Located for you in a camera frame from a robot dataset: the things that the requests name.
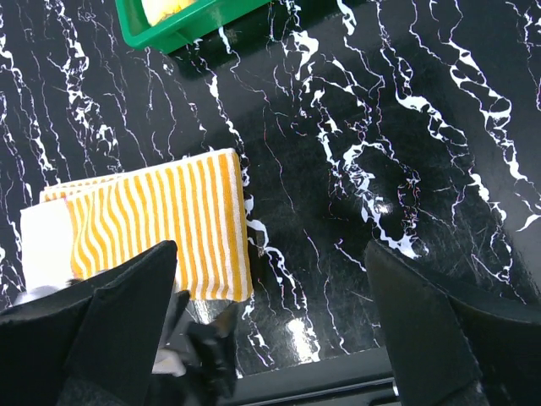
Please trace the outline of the orange striped towel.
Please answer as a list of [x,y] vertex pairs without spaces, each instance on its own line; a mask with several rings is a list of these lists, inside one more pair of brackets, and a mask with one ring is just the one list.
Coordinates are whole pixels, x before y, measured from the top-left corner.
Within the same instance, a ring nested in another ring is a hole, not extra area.
[[178,288],[242,302],[253,292],[241,167],[222,149],[42,190],[21,212],[25,286],[62,288],[176,244]]

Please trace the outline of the green plastic bin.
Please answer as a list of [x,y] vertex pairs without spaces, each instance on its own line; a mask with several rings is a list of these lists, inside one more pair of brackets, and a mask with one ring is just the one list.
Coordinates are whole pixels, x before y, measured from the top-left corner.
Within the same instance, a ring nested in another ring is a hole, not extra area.
[[194,43],[222,26],[267,4],[266,1],[195,1],[155,24],[146,10],[157,1],[117,1],[117,16],[126,44],[151,47],[165,54]]

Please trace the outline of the yellow towel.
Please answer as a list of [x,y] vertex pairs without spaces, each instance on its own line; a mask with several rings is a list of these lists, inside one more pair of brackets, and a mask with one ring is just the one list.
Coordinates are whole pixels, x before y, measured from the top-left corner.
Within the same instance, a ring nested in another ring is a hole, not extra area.
[[194,0],[142,0],[141,5],[145,12],[145,17],[150,25],[157,25],[164,19],[180,13]]

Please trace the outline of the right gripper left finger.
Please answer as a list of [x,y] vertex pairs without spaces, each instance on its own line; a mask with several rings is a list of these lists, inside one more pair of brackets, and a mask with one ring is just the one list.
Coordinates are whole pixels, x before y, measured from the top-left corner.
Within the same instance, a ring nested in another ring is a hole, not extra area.
[[141,405],[172,293],[164,241],[83,282],[1,314],[1,403],[55,405],[68,380]]

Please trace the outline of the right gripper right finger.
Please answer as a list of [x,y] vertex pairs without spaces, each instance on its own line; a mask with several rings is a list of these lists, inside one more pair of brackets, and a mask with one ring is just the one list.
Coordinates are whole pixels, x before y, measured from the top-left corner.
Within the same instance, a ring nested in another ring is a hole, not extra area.
[[403,405],[538,405],[540,307],[371,241],[369,285]]

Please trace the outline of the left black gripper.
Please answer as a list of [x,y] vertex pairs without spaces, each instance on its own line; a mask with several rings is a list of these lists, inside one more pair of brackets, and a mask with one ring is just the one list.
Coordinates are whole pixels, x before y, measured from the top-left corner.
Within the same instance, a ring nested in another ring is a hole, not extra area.
[[153,405],[216,405],[235,392],[238,304],[211,323],[183,319],[188,291],[172,294],[151,373]]

